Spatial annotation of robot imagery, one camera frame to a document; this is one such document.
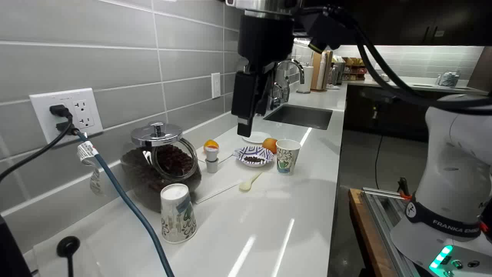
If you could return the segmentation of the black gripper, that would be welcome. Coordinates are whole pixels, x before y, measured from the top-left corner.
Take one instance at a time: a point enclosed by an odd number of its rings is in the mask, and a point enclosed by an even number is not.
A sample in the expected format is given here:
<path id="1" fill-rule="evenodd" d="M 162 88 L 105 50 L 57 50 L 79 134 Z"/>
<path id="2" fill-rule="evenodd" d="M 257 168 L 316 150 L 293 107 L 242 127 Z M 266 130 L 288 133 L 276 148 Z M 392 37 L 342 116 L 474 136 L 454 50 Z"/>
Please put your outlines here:
<path id="1" fill-rule="evenodd" d="M 293 28 L 294 21 L 289 17 L 242 16 L 239 56 L 246 61 L 246 67 L 236 74 L 233 98 L 233 114 L 240 118 L 239 136 L 251 136 L 251 118 L 263 111 L 276 65 L 286 61 L 293 50 Z"/>

